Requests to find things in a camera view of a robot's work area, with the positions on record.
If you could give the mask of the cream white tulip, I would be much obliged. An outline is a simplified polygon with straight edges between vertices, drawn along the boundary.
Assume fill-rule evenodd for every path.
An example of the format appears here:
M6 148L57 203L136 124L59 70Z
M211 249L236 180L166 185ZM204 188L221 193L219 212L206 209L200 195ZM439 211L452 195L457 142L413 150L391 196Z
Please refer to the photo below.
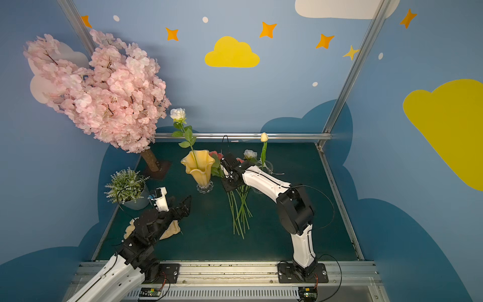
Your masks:
M265 132L262 133L261 136L260 136L260 141L263 143L262 152L261 152L261 155L260 155L261 167L265 167L268 140L269 140L268 134L266 134Z

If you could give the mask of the pink rose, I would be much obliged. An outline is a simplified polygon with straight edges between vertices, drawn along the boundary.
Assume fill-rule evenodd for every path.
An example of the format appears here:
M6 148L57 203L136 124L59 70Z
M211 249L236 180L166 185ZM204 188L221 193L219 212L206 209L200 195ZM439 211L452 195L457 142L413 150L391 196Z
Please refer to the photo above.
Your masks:
M210 156L214 158L215 162L211 166L211 175L216 177L225 177L223 172L223 166L221 165L221 159L223 155L217 153L217 151L211 151Z

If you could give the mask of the orange yellow tulip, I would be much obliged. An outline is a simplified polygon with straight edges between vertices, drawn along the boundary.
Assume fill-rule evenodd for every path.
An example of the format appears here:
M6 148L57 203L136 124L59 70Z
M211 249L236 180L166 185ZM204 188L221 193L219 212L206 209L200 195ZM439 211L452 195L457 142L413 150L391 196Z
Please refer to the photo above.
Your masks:
M238 218L238 205L236 202L235 193L233 191L227 192L228 201L230 205L231 217L233 222L233 234L245 238L244 231L242 229L242 224Z

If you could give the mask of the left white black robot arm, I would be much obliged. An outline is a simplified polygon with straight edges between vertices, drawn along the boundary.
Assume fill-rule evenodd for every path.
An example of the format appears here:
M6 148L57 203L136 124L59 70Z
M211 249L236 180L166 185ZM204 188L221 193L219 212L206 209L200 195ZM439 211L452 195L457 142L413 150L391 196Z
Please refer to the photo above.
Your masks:
M155 245L174 221L189 216L192 197L166 211L145 210L134 220L134 231L99 272L70 301L121 301L145 281L170 282L177 278L154 254Z

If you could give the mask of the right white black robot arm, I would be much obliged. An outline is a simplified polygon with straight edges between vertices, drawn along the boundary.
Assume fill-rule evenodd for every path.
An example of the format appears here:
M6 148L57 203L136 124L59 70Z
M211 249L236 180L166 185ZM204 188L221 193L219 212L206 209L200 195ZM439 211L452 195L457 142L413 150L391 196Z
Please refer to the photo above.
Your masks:
M240 162L231 153L222 157L220 164L227 192L247 185L273 200L281 225L291 234L294 270L300 278L309 277L317 260L312 240L314 208L306 190L269 175L251 162Z

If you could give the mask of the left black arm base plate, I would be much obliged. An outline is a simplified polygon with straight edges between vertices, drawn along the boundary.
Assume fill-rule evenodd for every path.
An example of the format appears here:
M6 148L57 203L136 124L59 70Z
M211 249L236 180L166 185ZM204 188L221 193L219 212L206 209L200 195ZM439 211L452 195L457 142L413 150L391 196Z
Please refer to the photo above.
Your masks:
M158 262L145 273L145 284L163 283L167 279L169 283L176 284L179 277L179 263Z

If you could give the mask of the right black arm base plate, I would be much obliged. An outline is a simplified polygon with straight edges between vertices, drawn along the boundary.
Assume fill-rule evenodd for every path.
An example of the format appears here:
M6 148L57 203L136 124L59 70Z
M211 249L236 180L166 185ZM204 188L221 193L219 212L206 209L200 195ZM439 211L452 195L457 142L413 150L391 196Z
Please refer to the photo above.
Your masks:
M328 272L325 265L314 261L308 268L297 264L280 261L277 264L277 275L280 283L328 283Z

